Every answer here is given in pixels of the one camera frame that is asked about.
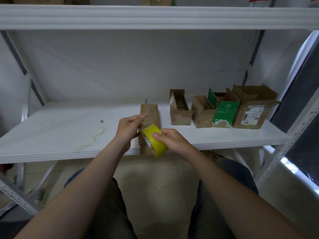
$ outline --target forearm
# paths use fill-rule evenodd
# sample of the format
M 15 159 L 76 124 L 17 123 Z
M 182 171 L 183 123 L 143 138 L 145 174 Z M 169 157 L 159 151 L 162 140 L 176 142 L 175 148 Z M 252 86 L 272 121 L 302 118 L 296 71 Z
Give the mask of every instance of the forearm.
M 112 140 L 16 238 L 80 238 L 110 183 L 124 144 Z
M 273 206 L 239 183 L 198 149 L 187 155 L 237 238 L 302 238 Z

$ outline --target green box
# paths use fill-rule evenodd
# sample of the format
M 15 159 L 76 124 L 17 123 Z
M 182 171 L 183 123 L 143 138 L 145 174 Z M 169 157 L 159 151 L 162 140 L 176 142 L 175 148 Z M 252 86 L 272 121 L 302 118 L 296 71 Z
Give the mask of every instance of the green box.
M 211 88 L 207 99 L 217 109 L 212 127 L 229 128 L 239 106 L 239 98 L 229 89 L 225 93 L 214 93 Z

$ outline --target shelf board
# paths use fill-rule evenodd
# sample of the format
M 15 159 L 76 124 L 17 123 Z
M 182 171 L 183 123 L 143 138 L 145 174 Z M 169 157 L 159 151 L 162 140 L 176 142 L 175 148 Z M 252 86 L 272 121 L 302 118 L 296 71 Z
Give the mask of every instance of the shelf board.
M 103 101 L 49 103 L 0 138 L 0 163 L 95 157 L 114 138 L 119 119 L 138 114 L 140 106 Z M 289 139 L 268 121 L 258 130 L 195 128 L 193 122 L 171 125 L 169 104 L 158 107 L 161 126 L 175 128 L 200 150 L 280 145 Z M 106 132 L 97 136 L 101 129 Z M 139 154 L 137 138 L 126 153 L 133 154 Z
M 319 8 L 0 5 L 0 30 L 319 29 Z

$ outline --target tape roll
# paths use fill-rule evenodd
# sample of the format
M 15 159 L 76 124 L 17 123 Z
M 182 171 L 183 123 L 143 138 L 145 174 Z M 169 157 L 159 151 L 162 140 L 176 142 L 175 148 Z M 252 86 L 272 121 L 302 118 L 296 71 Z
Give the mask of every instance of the tape roll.
M 153 154 L 155 155 L 155 157 L 159 157 L 161 156 L 163 153 L 168 151 L 167 146 L 160 142 L 157 141 L 155 138 L 153 138 L 152 134 L 154 132 L 157 132 L 159 134 L 162 134 L 161 131 L 158 129 L 157 126 L 155 126 L 154 124 L 148 126 L 147 128 L 144 128 L 141 133 L 142 136 L 146 142 L 146 144 L 150 147 L 152 145 L 153 147 Z

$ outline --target dark pants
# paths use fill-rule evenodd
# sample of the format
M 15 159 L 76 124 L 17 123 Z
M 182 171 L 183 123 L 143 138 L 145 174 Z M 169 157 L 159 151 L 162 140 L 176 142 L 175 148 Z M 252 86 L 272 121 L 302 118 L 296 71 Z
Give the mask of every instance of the dark pants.
M 258 194 L 253 177 L 245 166 L 230 159 L 221 160 L 217 164 L 230 176 Z M 65 186 L 82 170 L 77 171 Z M 127 217 L 122 193 L 114 178 L 96 210 L 87 238 L 137 238 Z M 235 238 L 202 181 L 199 181 L 198 185 L 188 238 Z

